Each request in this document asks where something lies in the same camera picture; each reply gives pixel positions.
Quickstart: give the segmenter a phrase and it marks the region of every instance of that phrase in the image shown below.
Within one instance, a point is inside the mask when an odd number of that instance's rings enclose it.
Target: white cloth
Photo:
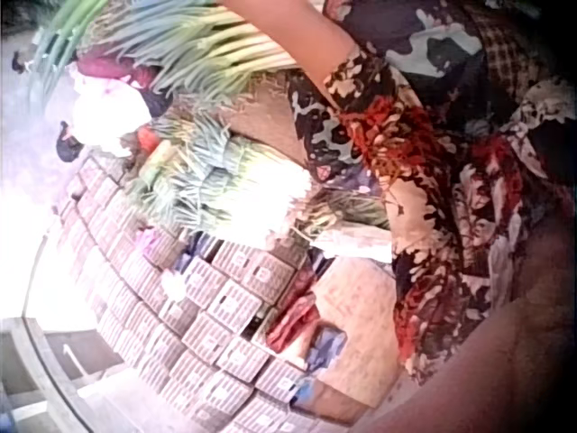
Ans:
[[[130,156],[121,137],[151,120],[140,92],[117,79],[87,77],[77,70],[71,75],[80,94],[72,114],[72,135],[86,146],[100,147],[116,157]]]
[[[389,230],[339,221],[323,231],[312,246],[323,250],[326,258],[359,257],[392,263],[392,244]]]

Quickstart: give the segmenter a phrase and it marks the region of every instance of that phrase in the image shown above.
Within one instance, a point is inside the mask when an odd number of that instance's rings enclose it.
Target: woman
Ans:
[[[489,134],[508,121],[529,86],[549,75],[538,44],[505,17],[468,2],[328,0],[326,14],[403,73],[436,127]],[[379,195],[343,126],[315,105],[319,95],[304,74],[292,79],[289,94],[316,180]]]
[[[557,78],[532,86],[498,133],[472,141],[442,129],[398,69],[307,0],[223,4],[293,56],[319,91],[308,109],[342,126],[378,181],[394,239],[401,362],[425,382],[512,298],[530,229],[567,197],[562,184],[574,184],[571,160],[552,157],[572,157],[572,87]]]
[[[134,60],[107,54],[110,46],[99,45],[70,66],[74,89],[80,94],[73,109],[72,125],[57,140],[57,152],[72,162],[84,147],[99,148],[117,158],[133,151],[122,137],[167,112],[173,97],[155,93],[151,83],[159,73],[153,66],[134,66]]]

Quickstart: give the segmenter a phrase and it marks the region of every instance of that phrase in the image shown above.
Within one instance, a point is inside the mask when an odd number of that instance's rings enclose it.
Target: vegetable bundle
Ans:
[[[324,0],[310,0],[319,10]],[[119,56],[162,67],[155,89],[217,100],[241,92],[253,72],[296,67],[276,42],[215,0],[139,2],[112,26]]]
[[[310,175],[269,146],[202,115],[165,117],[155,129],[172,143],[163,142],[128,188],[153,222],[264,248],[304,209]]]
[[[40,102],[46,106],[87,27],[102,12],[108,0],[66,0],[43,32],[34,56],[29,98],[40,87]]]

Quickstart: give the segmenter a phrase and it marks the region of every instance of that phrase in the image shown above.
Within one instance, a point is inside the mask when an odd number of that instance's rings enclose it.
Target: dark hair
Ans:
[[[15,51],[12,57],[12,70],[18,72],[18,74],[23,74],[26,68],[22,63],[20,63],[20,52]]]
[[[138,91],[141,92],[144,104],[148,107],[148,111],[151,113],[153,119],[161,117],[169,111],[169,108],[172,105],[173,96],[172,94],[169,95],[167,89],[163,89],[159,93],[148,88],[141,88],[138,89]]]
[[[74,137],[64,140],[69,125],[66,122],[60,122],[60,127],[60,135],[56,141],[56,153],[62,161],[73,162],[80,156],[82,149],[84,149],[84,144]]]

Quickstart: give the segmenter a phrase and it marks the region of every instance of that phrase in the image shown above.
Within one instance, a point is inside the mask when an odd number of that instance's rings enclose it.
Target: red floral pattern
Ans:
[[[551,206],[534,188],[547,180],[518,157],[519,141],[530,145],[518,131],[528,128],[512,123],[477,143],[436,131],[404,77],[365,51],[357,50],[325,85],[383,191],[400,362],[422,383],[510,300],[534,215]],[[575,118],[574,108],[566,109],[557,113],[561,124],[564,116]],[[534,128],[538,119],[545,116],[531,119]],[[536,154],[530,151],[523,154]]]

